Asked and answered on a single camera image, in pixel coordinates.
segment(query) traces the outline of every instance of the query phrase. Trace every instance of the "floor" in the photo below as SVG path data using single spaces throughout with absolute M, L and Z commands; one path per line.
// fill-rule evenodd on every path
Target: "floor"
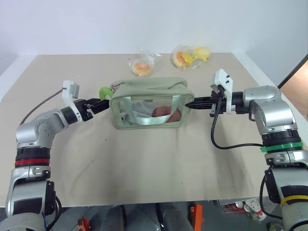
M 280 90 L 308 121 L 308 61 Z
M 267 222 L 281 220 L 266 218 L 264 222 L 257 222 L 245 214 L 225 214 L 223 208 L 216 206 L 213 201 L 200 201 L 203 205 L 204 223 L 202 231 L 267 231 Z M 188 202 L 176 202 L 175 205 L 188 216 Z M 91 220 L 93 231 L 101 231 L 100 226 L 107 211 L 112 206 L 91 206 L 68 208 L 54 225 L 53 231 L 78 231 L 77 220 L 85 217 Z M 124 206 L 127 215 L 125 231 L 160 231 L 156 217 L 155 204 L 137 204 Z M 276 207 L 273 213 L 281 216 L 280 208 Z M 5 218 L 4 208 L 0 208 L 0 221 Z M 48 223 L 52 222 L 53 215 L 46 217 Z

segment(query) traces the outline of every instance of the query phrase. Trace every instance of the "clear plastic bag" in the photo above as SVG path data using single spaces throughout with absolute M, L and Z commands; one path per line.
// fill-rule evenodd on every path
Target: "clear plastic bag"
M 128 60 L 128 67 L 136 76 L 148 77 L 162 56 L 158 53 L 151 53 L 147 49 L 139 48 L 139 50 L 140 55 L 137 58 Z
M 193 49 L 190 46 L 178 45 L 172 52 L 171 62 L 179 69 L 195 69 L 211 56 L 206 47 Z

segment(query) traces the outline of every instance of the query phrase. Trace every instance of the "strap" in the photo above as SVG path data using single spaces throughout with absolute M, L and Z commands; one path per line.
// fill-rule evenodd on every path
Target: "strap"
M 291 200 L 308 200 L 308 196 L 306 195 L 287 196 L 280 202 L 281 208 L 286 202 L 291 201 Z
M 172 116 L 172 114 L 176 111 L 178 108 L 178 105 L 180 103 L 180 96 L 179 95 L 173 95 L 172 96 L 172 105 L 171 105 L 171 112 L 169 115 L 159 116 L 159 117 L 151 117 L 151 118 L 141 118 L 141 117 L 135 117 L 133 112 L 133 107 L 131 104 L 131 97 L 126 96 L 123 97 L 124 105 L 127 109 L 127 113 L 131 117 L 133 121 L 135 121 L 136 124 L 139 125 L 154 125 L 154 124 L 163 124 L 166 123 L 169 118 Z

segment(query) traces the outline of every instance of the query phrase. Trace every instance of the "cable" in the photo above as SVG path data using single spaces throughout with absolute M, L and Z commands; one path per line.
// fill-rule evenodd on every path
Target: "cable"
M 264 207 L 263 207 L 263 187 L 264 187 L 264 183 L 265 183 L 265 176 L 263 177 L 263 180 L 261 182 L 261 187 L 260 187 L 260 207 L 261 207 L 261 210 L 264 214 L 266 214 L 269 217 L 282 220 L 282 217 L 266 212 Z
M 258 146 L 258 147 L 263 147 L 262 144 L 258 144 L 258 143 L 243 143 L 243 144 L 237 144 L 237 145 L 232 145 L 232 146 L 228 146 L 228 147 L 220 147 L 218 144 L 216 144 L 215 140 L 214 140 L 214 131 L 215 131 L 215 125 L 218 119 L 218 115 L 219 115 L 219 111 L 220 111 L 220 107 L 221 107 L 221 103 L 222 103 L 222 98 L 220 97 L 218 100 L 218 106 L 217 106 L 217 110 L 215 111 L 215 116 L 214 116 L 214 120 L 213 120 L 213 124 L 212 124 L 212 128 L 211 128 L 211 140 L 212 143 L 215 147 L 219 148 L 219 149 L 231 149 L 231 148 L 238 148 L 238 147 L 244 147 L 244 146 Z
M 60 218 L 61 214 L 62 214 L 62 205 L 61 205 L 59 198 L 56 196 L 55 217 L 54 217 L 54 220 L 52 221 L 52 223 L 50 223 L 49 226 L 47 226 L 46 231 L 49 231 L 55 225 L 57 220 Z
M 56 95 L 58 95 L 59 93 L 62 92 L 63 89 L 57 91 L 56 93 L 54 93 L 53 95 L 51 95 L 50 97 L 48 97 L 47 99 L 45 99 L 44 101 L 42 101 L 41 103 L 39 103 L 35 108 L 33 108 L 21 121 L 20 125 L 22 125 L 26 119 L 35 111 L 37 110 L 40 106 L 42 106 L 44 103 L 46 103 L 48 100 L 50 100 L 51 98 L 55 97 Z

